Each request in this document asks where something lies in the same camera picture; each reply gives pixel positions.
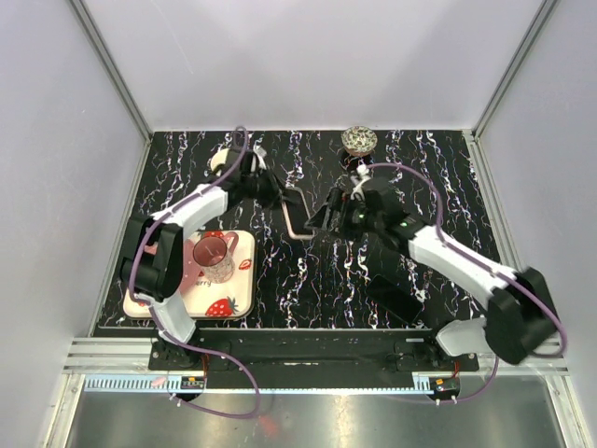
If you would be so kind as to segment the pink phone case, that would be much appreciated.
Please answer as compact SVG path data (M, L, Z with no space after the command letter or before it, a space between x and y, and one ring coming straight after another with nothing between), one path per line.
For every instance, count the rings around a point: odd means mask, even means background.
M306 221L310 218L310 213L305 201L303 207L282 206L285 225L289 237L293 240L311 240L314 232L305 228Z

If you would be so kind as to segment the black smartphone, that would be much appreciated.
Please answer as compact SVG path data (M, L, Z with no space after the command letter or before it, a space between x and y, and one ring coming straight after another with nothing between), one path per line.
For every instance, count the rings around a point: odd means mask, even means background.
M381 275L372 278L366 293L384 311L407 325L413 324L423 311L419 300Z

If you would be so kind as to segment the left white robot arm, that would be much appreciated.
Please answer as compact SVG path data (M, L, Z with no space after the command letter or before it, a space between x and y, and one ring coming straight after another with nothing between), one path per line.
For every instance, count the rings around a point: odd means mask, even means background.
M151 216L129 218L117 271L130 298L149 307L160 337L170 343L169 359L183 370L201 360L191 341L196 324L183 303L184 242L210 220L251 199L283 211L288 235L309 240L311 217L303 192L284 186L264 159L223 150L211 161L210 175L182 200Z

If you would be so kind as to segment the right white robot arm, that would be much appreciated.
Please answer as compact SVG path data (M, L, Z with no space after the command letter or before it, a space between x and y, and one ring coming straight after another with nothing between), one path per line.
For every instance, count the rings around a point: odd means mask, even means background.
M388 179L352 175L349 190L332 189L309 229L357 241L375 234L389 249L442 274L476 300L481 317L455 319L423 347L426 364L444 370L457 356L490 352L511 365L538 356L554 334L567 338L543 275L484 258L399 201Z

